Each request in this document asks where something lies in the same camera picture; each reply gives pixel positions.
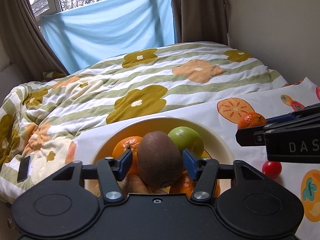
silver bolt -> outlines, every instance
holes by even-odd
[[[204,192],[204,191],[198,191],[198,192],[194,193],[193,196],[196,199],[206,199],[209,197],[209,193]]]
[[[156,203],[156,204],[159,204],[161,202],[162,202],[162,200],[160,198],[156,198],[153,200],[153,203]]]
[[[121,198],[121,193],[117,191],[110,191],[106,194],[106,198],[111,200],[118,199]]]

white bowl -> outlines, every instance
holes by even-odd
[[[204,149],[207,152],[204,152],[202,157],[207,157],[209,155],[211,158],[218,160],[221,164],[233,164],[234,157],[231,150],[217,133],[203,124],[171,116],[149,117],[125,126],[101,144],[90,163],[96,164],[98,160],[111,156],[116,144],[129,136],[143,137],[145,134],[152,131],[162,131],[168,134],[173,128],[179,126],[189,127],[200,134],[204,142]],[[84,186],[87,190],[94,192],[97,183],[97,180],[86,180]],[[221,179],[220,187],[221,192],[229,189],[230,180]]]

green apple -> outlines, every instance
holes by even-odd
[[[191,150],[197,157],[201,157],[204,150],[203,140],[195,130],[180,126],[172,129],[168,136],[174,142],[174,144],[178,147],[180,153],[184,149]]]

light blue cloth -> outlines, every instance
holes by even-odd
[[[174,43],[171,0],[104,0],[43,16],[45,40],[70,73]]]

striped blanket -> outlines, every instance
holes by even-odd
[[[0,109],[0,196],[13,202],[71,162],[74,139],[85,130],[284,85],[248,53],[211,42],[137,51],[20,85]],[[28,178],[17,183],[20,161],[29,155]]]

